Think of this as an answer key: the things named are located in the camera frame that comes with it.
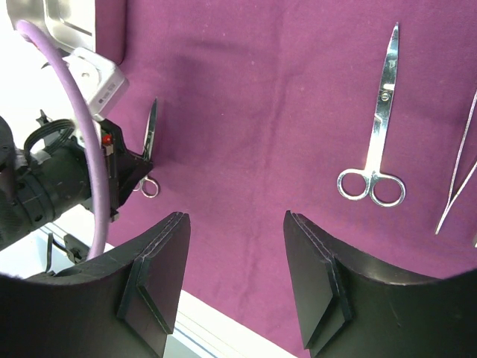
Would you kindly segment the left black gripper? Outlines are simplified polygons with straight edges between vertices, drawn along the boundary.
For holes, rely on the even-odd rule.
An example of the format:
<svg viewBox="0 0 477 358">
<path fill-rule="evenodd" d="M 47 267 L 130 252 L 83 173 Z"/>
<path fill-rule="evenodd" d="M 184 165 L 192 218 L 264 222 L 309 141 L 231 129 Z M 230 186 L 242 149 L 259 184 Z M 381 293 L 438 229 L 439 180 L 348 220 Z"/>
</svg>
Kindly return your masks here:
<svg viewBox="0 0 477 358">
<path fill-rule="evenodd" d="M 73 131 L 71 120 L 48 122 L 18 149 L 9 124 L 1 120 L 2 250 L 77 205 L 93 211 L 86 157 Z M 119 209 L 153 164 L 127 149 L 113 122 L 110 136 L 110 206 Z"/>
</svg>

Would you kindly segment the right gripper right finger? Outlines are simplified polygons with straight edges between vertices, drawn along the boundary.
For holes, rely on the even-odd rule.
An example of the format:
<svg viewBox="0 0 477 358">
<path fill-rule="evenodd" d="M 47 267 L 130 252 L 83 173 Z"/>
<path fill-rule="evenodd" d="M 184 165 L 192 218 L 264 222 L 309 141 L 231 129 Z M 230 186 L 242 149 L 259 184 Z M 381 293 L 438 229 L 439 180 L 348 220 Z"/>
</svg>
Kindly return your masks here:
<svg viewBox="0 0 477 358">
<path fill-rule="evenodd" d="M 379 260 L 303 215 L 283 221 L 303 347 L 312 357 L 474 357 L 476 272 L 445 279 Z"/>
</svg>

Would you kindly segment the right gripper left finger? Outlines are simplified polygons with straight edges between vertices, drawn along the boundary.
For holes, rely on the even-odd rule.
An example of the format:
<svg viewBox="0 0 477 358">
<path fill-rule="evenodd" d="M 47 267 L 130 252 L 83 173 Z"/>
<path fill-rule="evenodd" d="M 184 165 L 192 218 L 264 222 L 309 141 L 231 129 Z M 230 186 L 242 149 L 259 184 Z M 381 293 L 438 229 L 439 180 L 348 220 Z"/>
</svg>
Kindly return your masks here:
<svg viewBox="0 0 477 358">
<path fill-rule="evenodd" d="M 172 213 L 58 274 L 1 277 L 3 357 L 161 357 L 183 286 L 190 218 Z"/>
</svg>

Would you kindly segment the steel scissors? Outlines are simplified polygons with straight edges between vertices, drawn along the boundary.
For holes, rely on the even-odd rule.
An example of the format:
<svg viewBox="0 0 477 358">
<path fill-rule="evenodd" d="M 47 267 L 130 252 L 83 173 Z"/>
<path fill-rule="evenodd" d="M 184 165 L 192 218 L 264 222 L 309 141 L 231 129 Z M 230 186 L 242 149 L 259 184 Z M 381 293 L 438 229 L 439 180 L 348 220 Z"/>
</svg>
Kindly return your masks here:
<svg viewBox="0 0 477 358">
<path fill-rule="evenodd" d="M 345 169 L 336 181 L 339 194 L 351 201 L 359 201 L 365 197 L 370 197 L 373 203 L 380 207 L 395 207 L 400 205 L 405 199 L 405 184 L 396 176 L 387 175 L 381 172 L 382 158 L 385 150 L 385 141 L 391 117 L 391 109 L 397 82 L 397 69 L 399 59 L 399 23 L 393 27 L 391 38 L 386 49 L 385 60 L 382 67 L 382 74 L 379 82 L 379 91 L 376 100 L 376 107 L 373 114 L 373 127 L 370 135 L 367 150 L 366 163 L 363 169 Z M 358 195 L 348 193 L 343 185 L 344 178 L 348 175 L 358 175 L 364 181 L 364 190 Z M 397 200 L 392 202 L 382 201 L 375 193 L 376 185 L 389 180 L 397 184 L 400 194 Z"/>
<path fill-rule="evenodd" d="M 155 98 L 148 115 L 148 123 L 143 143 L 142 158 L 148 163 L 152 163 L 152 152 L 154 149 L 155 132 L 158 120 L 158 98 Z M 155 198 L 159 194 L 159 184 L 149 175 L 144 176 L 133 189 L 140 191 L 146 198 Z"/>
</svg>

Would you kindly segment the steel instrument tray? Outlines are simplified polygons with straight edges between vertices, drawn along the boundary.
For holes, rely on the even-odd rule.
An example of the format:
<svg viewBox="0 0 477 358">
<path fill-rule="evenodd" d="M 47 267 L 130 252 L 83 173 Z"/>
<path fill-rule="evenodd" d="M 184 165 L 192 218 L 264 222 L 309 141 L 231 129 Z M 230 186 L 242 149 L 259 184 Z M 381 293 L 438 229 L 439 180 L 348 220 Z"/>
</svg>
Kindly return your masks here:
<svg viewBox="0 0 477 358">
<path fill-rule="evenodd" d="M 94 0 L 10 0 L 6 8 L 13 25 L 34 23 L 64 51 L 96 50 Z"/>
</svg>

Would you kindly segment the purple cloth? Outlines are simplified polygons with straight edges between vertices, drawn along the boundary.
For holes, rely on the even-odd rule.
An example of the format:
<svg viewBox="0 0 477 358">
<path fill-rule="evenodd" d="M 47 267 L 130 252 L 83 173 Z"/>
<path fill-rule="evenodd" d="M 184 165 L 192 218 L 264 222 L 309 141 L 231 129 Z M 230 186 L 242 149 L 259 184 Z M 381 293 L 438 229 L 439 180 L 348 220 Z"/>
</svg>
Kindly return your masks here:
<svg viewBox="0 0 477 358">
<path fill-rule="evenodd" d="M 476 182 L 440 233 L 455 162 L 476 157 L 474 1 L 129 1 L 130 88 L 110 118 L 139 151 L 152 101 L 160 194 L 135 194 L 110 228 L 120 245 L 174 211 L 192 235 L 183 288 L 305 357 L 285 254 L 286 211 L 409 271 L 476 267 Z M 382 170 L 401 205 L 338 194 L 361 168 L 385 52 L 399 27 L 397 86 Z"/>
</svg>

